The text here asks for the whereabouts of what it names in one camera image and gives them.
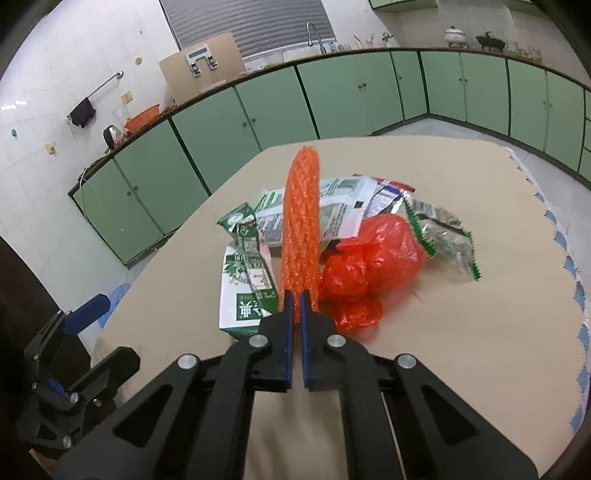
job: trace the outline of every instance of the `green cabinet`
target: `green cabinet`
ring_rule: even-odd
[[[508,60],[511,85],[511,137],[544,151],[547,122],[546,72]]]
[[[304,93],[292,68],[236,85],[261,148],[316,140]]]
[[[297,68],[320,138],[369,135],[402,121],[388,52],[332,57]]]
[[[587,150],[591,151],[591,120],[585,119],[585,141],[584,146]]]
[[[74,200],[123,263],[163,237],[113,160],[82,185]]]
[[[583,149],[579,173],[587,180],[591,181],[591,152],[585,149]]]
[[[212,192],[261,151],[234,88],[177,113],[173,122]]]
[[[466,91],[466,121],[509,134],[509,89],[505,59],[460,54]]]
[[[548,133],[544,151],[576,171],[583,144],[583,88],[555,73],[548,79]]]
[[[320,138],[361,137],[372,132],[356,55],[298,65]]]
[[[466,100],[460,54],[425,51],[421,52],[421,58],[431,113],[465,122]]]
[[[427,113],[423,74],[415,51],[392,51],[395,74],[402,99],[404,119]]]
[[[402,106],[388,52],[355,55],[372,132],[402,121]]]
[[[207,200],[168,122],[117,153],[115,161],[164,233],[181,226]]]

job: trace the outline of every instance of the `orange foam mesh sleeve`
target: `orange foam mesh sleeve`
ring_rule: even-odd
[[[281,305],[291,290],[295,322],[300,321],[300,296],[310,290],[318,311],[320,282],[320,162],[315,148],[302,147],[291,164],[283,201],[281,248]]]

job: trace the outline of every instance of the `window blind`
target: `window blind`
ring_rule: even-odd
[[[322,0],[160,0],[181,48],[231,31],[242,57],[307,42],[313,22],[335,36]],[[312,39],[317,44],[315,33]]]

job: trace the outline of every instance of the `beige tabletop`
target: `beige tabletop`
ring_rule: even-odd
[[[544,473],[572,437],[583,315],[572,300],[574,281],[563,268],[565,254],[553,241],[545,207],[509,152],[487,142],[436,137],[308,144],[320,153],[322,178],[358,172],[409,183],[473,232],[480,281],[458,281],[428,261],[411,284],[382,295],[379,328],[358,338],[377,355],[416,355]],[[265,150],[228,180],[116,308],[95,354],[103,358],[119,345],[138,352],[141,369],[125,384],[126,398],[183,353],[205,359],[228,348],[230,338],[217,321],[229,237],[216,222],[255,200],[263,187],[284,186],[300,146]],[[337,394],[304,390],[296,357],[288,394],[256,395],[245,478],[346,477]]]

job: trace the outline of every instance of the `faucet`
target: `faucet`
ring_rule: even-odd
[[[311,47],[312,43],[312,34],[310,33],[310,27],[314,27],[314,31],[316,32],[316,38],[318,38],[318,44],[320,45],[320,52],[326,53],[326,48],[322,44],[322,39],[320,38],[320,33],[318,32],[318,28],[312,22],[308,22],[306,24],[306,30],[308,31],[308,46]]]

